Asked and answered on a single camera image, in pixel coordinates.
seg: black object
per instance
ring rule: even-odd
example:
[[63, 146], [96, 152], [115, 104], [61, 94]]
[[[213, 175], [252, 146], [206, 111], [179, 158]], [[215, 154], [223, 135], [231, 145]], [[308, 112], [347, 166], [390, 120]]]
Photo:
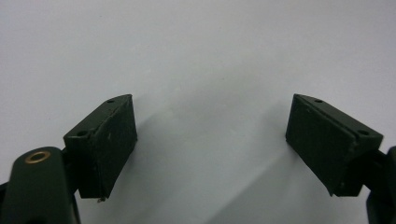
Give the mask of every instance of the black object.
[[132, 95], [102, 103], [64, 141], [64, 150], [41, 147], [16, 159], [0, 186], [2, 224], [80, 223], [77, 189], [82, 198], [108, 198], [137, 141]]
[[295, 94], [286, 139], [331, 195], [371, 190], [371, 224], [396, 223], [396, 147], [379, 151], [383, 135], [317, 98]]

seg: black mechanical part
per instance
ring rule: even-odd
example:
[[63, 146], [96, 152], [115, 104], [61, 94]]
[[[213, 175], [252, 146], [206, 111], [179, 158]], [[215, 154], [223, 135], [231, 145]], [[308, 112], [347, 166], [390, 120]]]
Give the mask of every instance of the black mechanical part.
[[358, 196], [365, 185], [371, 224], [396, 224], [396, 147], [383, 135], [317, 98], [294, 94], [287, 142], [331, 195]]
[[79, 224], [75, 192], [108, 198], [137, 141], [132, 95], [109, 99], [64, 136], [20, 156], [0, 186], [1, 224]]

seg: white surface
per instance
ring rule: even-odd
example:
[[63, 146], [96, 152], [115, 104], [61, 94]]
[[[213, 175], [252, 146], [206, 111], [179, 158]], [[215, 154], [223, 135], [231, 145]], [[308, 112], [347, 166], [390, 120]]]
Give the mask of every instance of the white surface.
[[139, 142], [88, 223], [367, 223], [284, 134], [295, 92], [396, 145], [396, 2], [1, 1], [0, 182], [131, 93]]

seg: gray background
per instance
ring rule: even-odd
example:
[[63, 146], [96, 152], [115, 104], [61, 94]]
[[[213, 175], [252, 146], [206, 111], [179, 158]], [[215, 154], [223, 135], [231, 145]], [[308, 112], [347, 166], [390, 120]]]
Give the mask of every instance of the gray background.
[[292, 95], [396, 145], [396, 2], [1, 1], [0, 182], [131, 93], [139, 142], [88, 223], [367, 223], [286, 144]]

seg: white table surface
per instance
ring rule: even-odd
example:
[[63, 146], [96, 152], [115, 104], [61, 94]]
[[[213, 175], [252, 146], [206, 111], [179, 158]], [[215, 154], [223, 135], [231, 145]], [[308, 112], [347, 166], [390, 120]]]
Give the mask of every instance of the white table surface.
[[292, 95], [396, 145], [396, 2], [1, 1], [0, 182], [131, 93], [139, 141], [82, 223], [368, 223], [285, 141]]

